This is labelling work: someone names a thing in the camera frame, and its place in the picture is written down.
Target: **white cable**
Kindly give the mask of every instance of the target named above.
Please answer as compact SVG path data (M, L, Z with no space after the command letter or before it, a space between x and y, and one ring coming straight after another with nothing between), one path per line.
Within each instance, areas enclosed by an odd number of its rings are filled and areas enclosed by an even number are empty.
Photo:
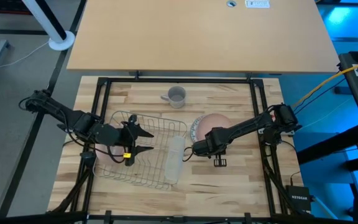
M317 123L317 122L319 122L319 121L321 121L321 120L327 118L329 115L331 115L333 112L335 112L338 108L340 108L342 105L344 105L346 102L348 102L348 101L351 100L351 99L352 99L352 98L347 99L345 102L341 103L339 106L337 106L335 109L333 109L333 110L332 110L329 114L327 114L326 116L323 116L322 118L318 119L317 121L315 121L315 122L313 122L313 123L311 123L311 124L308 124L308 125L306 125L305 127L302 127L301 129L305 129L305 128L307 128L308 126L311 126L311 125L313 125L313 124L315 124L315 123Z
M20 62L21 60L24 60L24 59L30 57L32 54L34 54L34 52L36 52L37 50L39 50L41 47L47 45L48 43L49 43L49 41L46 42L46 43L44 43L44 44L42 44L41 46L37 47L35 50L33 50L33 51L32 51L31 53L29 53L27 56L25 56L25 57L23 57L23 58L20 58L19 60L15 61L15 62L6 64L6 65L1 65L0 68L6 67L6 66L10 66L10 65L14 65L14 64L16 64L17 62Z

